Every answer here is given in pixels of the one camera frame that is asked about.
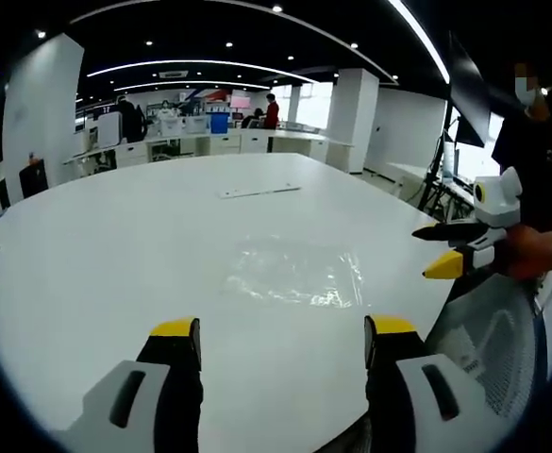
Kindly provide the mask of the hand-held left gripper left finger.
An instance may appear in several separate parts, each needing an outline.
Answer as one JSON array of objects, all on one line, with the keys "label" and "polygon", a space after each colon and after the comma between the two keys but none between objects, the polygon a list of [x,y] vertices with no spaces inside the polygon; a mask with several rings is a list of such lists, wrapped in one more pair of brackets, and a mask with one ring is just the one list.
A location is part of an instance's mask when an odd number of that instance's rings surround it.
[{"label": "hand-held left gripper left finger", "polygon": [[83,397],[81,415],[52,436],[67,452],[197,452],[204,389],[200,319],[152,329]]}]

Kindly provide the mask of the person's right hand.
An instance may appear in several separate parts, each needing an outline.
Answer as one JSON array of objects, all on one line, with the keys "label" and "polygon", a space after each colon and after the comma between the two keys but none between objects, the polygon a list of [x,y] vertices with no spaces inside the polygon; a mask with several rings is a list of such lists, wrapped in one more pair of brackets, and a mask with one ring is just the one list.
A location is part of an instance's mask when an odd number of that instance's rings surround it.
[{"label": "person's right hand", "polygon": [[507,230],[496,256],[501,272],[515,279],[534,278],[552,271],[552,231],[513,226]]}]

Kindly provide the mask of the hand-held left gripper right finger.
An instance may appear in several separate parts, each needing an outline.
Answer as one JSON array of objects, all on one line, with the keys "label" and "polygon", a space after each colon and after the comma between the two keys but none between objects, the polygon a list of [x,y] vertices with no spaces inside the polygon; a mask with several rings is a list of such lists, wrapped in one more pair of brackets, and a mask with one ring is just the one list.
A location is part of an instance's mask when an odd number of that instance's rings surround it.
[{"label": "hand-held left gripper right finger", "polygon": [[483,388],[453,361],[431,354],[409,321],[364,317],[372,452],[484,452]]}]

